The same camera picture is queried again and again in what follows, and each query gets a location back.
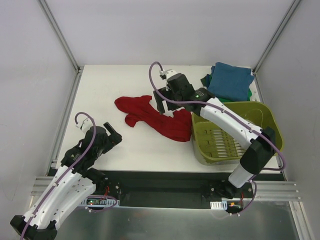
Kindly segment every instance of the white wall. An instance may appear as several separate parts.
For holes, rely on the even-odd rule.
[[[292,0],[48,0],[80,65],[258,62]]]
[[[258,72],[284,136],[289,180],[299,184],[316,239],[320,175],[320,1],[302,1]]]
[[[43,176],[75,72],[36,0],[0,1],[0,239]]]

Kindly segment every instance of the gray floor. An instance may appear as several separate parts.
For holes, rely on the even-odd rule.
[[[56,240],[294,240],[289,204],[254,202],[240,217],[197,209],[114,208],[73,212]]]

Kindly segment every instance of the red towel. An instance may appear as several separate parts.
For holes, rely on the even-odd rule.
[[[138,121],[146,122],[163,136],[178,141],[188,142],[191,136],[191,113],[185,109],[174,111],[173,116],[161,115],[150,105],[151,96],[122,96],[114,101],[116,107],[128,115],[125,122],[134,127]]]

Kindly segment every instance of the robotic arm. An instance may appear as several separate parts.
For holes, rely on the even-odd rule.
[[[21,238],[55,239],[57,230],[64,220],[85,198],[94,192],[105,191],[108,178],[92,166],[101,154],[107,153],[122,141],[122,136],[108,122],[103,125],[105,128],[95,127],[96,133],[92,146],[68,171],[69,167],[88,149],[93,139],[94,127],[88,124],[89,122],[87,118],[79,126],[85,132],[85,137],[76,146],[66,151],[61,166],[38,201],[24,215],[15,215],[11,220],[11,226],[21,235]]]
[[[151,78],[151,69],[152,65],[149,77],[155,88]],[[238,116],[205,88],[194,90],[184,74],[177,73],[172,69],[161,69],[160,77],[166,80],[166,86],[153,91],[153,94],[157,109],[161,114],[165,112],[164,100],[166,100],[168,110],[174,111],[183,107],[187,111],[215,123],[235,138],[246,150],[240,159],[240,164],[231,173],[228,180],[214,188],[214,191],[222,197],[232,199],[248,180],[260,173],[275,154],[275,150],[269,143],[275,145],[275,131],[270,127],[261,129]]]

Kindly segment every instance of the plastic basket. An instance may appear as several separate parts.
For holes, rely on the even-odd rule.
[[[281,151],[283,138],[271,110],[261,102],[226,102],[227,108],[261,128],[275,131],[275,145]],[[203,117],[192,114],[192,142],[197,160],[204,165],[238,161],[245,150],[228,133]]]

